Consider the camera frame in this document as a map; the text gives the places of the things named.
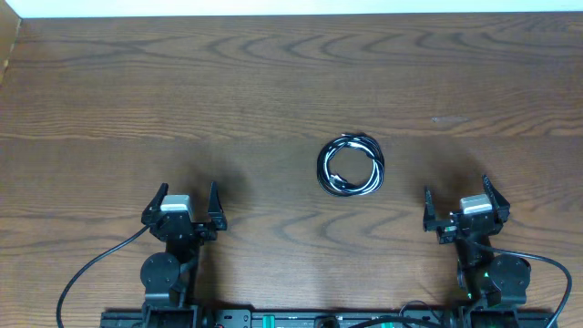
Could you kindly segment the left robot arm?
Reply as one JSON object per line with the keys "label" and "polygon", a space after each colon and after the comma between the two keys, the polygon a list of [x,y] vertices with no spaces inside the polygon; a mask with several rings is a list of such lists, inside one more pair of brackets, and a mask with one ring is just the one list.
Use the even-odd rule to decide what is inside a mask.
{"label": "left robot arm", "polygon": [[214,327],[215,313],[190,296],[199,268],[199,251],[228,228],[217,184],[210,184],[208,219],[196,222],[188,195],[170,195],[169,185],[160,185],[142,211],[141,222],[150,234],[165,244],[163,252],[149,256],[140,269],[145,287],[143,327]]}

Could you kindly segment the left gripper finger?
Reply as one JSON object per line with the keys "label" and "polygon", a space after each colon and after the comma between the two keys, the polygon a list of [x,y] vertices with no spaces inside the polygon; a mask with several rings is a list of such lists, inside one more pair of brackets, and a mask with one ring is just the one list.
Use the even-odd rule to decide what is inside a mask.
{"label": "left gripper finger", "polygon": [[168,189],[169,189],[168,183],[162,183],[160,185],[153,199],[142,211],[141,215],[142,224],[154,225],[160,220],[162,216],[161,204],[164,198],[168,195]]}
{"label": "left gripper finger", "polygon": [[217,231],[225,231],[228,229],[228,222],[220,203],[218,185],[215,181],[212,181],[210,184],[208,215]]}

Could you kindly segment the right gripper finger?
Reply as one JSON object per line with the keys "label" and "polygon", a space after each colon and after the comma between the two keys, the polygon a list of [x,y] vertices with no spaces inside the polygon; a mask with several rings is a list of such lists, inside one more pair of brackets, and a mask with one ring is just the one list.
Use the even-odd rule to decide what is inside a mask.
{"label": "right gripper finger", "polygon": [[424,231],[436,231],[442,225],[443,223],[436,217],[431,190],[424,187],[423,229]]}
{"label": "right gripper finger", "polygon": [[506,223],[510,214],[510,203],[493,186],[487,175],[482,176],[484,192],[490,200],[493,211],[502,223]]}

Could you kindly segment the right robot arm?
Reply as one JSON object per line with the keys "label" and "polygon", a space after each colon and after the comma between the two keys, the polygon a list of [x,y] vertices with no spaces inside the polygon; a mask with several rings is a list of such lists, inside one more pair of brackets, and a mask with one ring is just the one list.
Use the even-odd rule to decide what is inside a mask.
{"label": "right robot arm", "polygon": [[457,280],[468,303],[445,315],[448,327],[518,327],[517,307],[527,301],[531,266],[508,251],[495,251],[489,238],[507,222],[510,203],[482,177],[484,192],[462,198],[460,210],[440,218],[431,190],[424,189],[423,229],[441,244],[453,243]]}

